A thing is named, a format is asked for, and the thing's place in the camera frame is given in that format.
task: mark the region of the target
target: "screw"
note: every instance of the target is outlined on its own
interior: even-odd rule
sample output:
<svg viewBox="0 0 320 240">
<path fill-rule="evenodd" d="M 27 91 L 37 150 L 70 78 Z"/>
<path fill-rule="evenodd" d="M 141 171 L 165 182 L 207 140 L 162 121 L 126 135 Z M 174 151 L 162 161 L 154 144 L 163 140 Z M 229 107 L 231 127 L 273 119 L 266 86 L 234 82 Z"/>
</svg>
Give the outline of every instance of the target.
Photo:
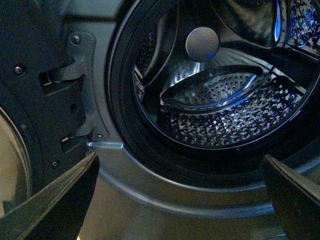
<svg viewBox="0 0 320 240">
<path fill-rule="evenodd" d="M 72 36 L 71 40 L 74 45 L 79 45 L 81 42 L 80 37 L 78 35 Z"/>
<path fill-rule="evenodd" d="M 98 135 L 96 136 L 96 138 L 97 138 L 98 140 L 102 140 L 102 139 L 104 138 L 104 136 L 103 136 L 102 134 L 98 134 Z"/>
<path fill-rule="evenodd" d="M 25 74 L 25 69 L 22 66 L 15 66 L 14 67 L 14 74 L 21 77 L 22 75 Z"/>
<path fill-rule="evenodd" d="M 52 168 L 53 168 L 53 169 L 56 169 L 56 168 L 59 166 L 59 164 L 60 164 L 60 161 L 54 161 L 54 162 L 52 163 Z"/>
</svg>

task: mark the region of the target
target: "front-load washing machine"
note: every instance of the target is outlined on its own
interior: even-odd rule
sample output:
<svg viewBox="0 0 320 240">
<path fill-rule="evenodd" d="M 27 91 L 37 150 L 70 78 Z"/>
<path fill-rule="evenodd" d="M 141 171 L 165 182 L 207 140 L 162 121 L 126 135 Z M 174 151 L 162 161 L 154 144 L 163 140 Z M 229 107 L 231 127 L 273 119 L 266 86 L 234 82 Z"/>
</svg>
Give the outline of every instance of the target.
<svg viewBox="0 0 320 240">
<path fill-rule="evenodd" d="M 319 182 L 319 6 L 7 1 L 1 115 L 24 180 L 4 205 L 96 151 L 82 240 L 282 234 L 260 165 Z"/>
</svg>

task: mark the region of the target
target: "washing machine door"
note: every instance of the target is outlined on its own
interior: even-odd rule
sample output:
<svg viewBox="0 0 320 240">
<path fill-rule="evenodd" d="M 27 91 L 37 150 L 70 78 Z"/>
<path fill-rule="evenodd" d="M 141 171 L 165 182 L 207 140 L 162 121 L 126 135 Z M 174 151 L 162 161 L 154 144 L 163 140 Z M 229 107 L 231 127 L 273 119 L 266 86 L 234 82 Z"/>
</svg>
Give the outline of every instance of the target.
<svg viewBox="0 0 320 240">
<path fill-rule="evenodd" d="M 0 217 L 86 156 L 81 79 L 34 1 L 5 1 L 0 21 Z"/>
</svg>

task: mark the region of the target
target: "metal bracket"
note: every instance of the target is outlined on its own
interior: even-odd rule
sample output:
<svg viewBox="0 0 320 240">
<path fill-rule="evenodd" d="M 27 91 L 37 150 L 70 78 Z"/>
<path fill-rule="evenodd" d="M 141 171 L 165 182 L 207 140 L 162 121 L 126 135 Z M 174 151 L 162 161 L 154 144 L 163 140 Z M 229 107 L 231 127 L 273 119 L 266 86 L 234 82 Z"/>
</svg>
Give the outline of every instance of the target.
<svg viewBox="0 0 320 240">
<path fill-rule="evenodd" d="M 88 32 L 72 32 L 68 36 L 67 52 L 74 59 L 71 65 L 66 66 L 62 71 L 60 81 L 71 81 L 85 76 L 82 83 L 82 100 L 86 115 L 86 121 L 78 129 L 74 137 L 82 137 L 92 134 L 96 136 L 95 124 L 98 121 L 98 109 L 96 107 L 94 86 L 93 86 L 93 61 L 95 55 L 96 38 Z M 103 140 L 109 138 L 107 130 L 99 132 Z"/>
</svg>

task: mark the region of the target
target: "perforated drum surface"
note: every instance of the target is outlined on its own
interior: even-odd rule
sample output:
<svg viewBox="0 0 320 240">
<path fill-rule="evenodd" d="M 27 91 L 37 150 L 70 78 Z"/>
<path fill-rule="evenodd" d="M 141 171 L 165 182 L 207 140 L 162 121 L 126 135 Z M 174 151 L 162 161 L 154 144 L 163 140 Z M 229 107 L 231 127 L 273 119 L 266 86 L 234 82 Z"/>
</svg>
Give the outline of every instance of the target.
<svg viewBox="0 0 320 240">
<path fill-rule="evenodd" d="M 277 7 L 277 11 L 269 12 L 269 8 L 266 10 L 266 6 L 271 5 Z M 280 0 L 275 2 L 270 0 L 213 1 L 212 6 L 218 15 L 218 10 L 224 7 L 231 9 L 230 13 L 233 10 L 237 14 L 246 8 L 250 10 L 253 19 L 248 23 L 239 18 L 235 25 L 228 24 L 228 20 L 224 18 L 225 13 L 219 15 L 223 21 L 226 20 L 228 28 L 236 30 L 236 33 L 239 31 L 237 38 L 244 38 L 243 42 L 256 41 L 254 44 L 263 48 L 291 46 L 302 50 L 303 53 L 309 52 L 316 55 L 319 53 L 320 23 L 310 0 L 290 1 L 287 9 L 288 19 L 281 19 L 286 14 L 283 7 L 285 2 Z M 264 26 L 264 18 L 260 19 L 260 14 L 264 14 L 264 18 L 271 21 L 266 28 L 258 28 L 260 22 L 261 26 Z M 287 21 L 290 22 L 290 26 L 286 29 Z M 252 24 L 255 30 L 263 30 L 261 32 L 254 32 L 254 30 L 253 35 L 267 36 L 263 41 L 261 41 L 262 38 L 256 38 L 253 35 L 250 37 L 241 32 L 241 29 L 247 26 L 246 31 L 249 33 Z M 186 26 L 180 25 L 178 29 L 183 32 Z M 141 44 L 135 65 L 142 73 L 148 69 L 155 54 L 154 50 L 158 44 L 157 34 L 156 31 L 151 31 Z M 279 34 L 281 34 L 282 42 L 277 43 L 280 39 Z M 180 38 L 183 38 L 181 36 L 178 31 L 179 41 L 181 41 Z M 154 82 L 158 81 L 157 84 L 162 82 L 162 86 L 157 86 L 157 88 L 162 88 L 161 94 L 156 93 L 159 94 L 156 97 L 159 97 L 160 101 L 150 103 L 159 108 L 156 115 L 154 112 L 150 114 L 148 111 L 145 112 L 158 130 L 183 145 L 200 149 L 227 149 L 257 141 L 288 121 L 290 116 L 297 111 L 306 92 L 306 89 L 301 87 L 295 79 L 278 69 L 275 72 L 271 64 L 256 56 L 245 59 L 241 55 L 233 55 L 233 58 L 225 55 L 226 58 L 220 56 L 216 61 L 213 59 L 206 64 L 192 63 L 191 59 L 185 57 L 183 47 L 183 43 L 174 46 L 171 56 L 171 58 L 181 58 L 183 60 L 181 65 L 177 65 L 177 59 L 171 62 L 169 60 L 162 66 L 163 69 L 159 69 L 159 75 L 154 76 Z M 232 55 L 233 50 L 231 49 L 224 48 L 223 51 L 229 51 Z M 237 50 L 239 49 L 243 53 L 250 51 L 244 48 Z M 232 69 L 232 66 L 237 64 L 245 68 L 259 67 L 263 71 L 262 74 L 257 74 L 250 70 L 235 68 L 234 71 L 212 74 L 211 77 L 201 75 L 205 71 L 215 71 L 220 67 Z M 138 98 L 143 102 L 145 86 L 134 81 L 138 86 Z M 157 91 L 153 89 L 149 94 L 152 95 L 153 92 Z"/>
<path fill-rule="evenodd" d="M 163 108 L 157 123 L 168 136 L 190 146 L 231 146 L 277 126 L 300 99 L 297 89 L 270 76 L 263 87 L 228 109 L 209 114 L 183 114 Z"/>
</svg>

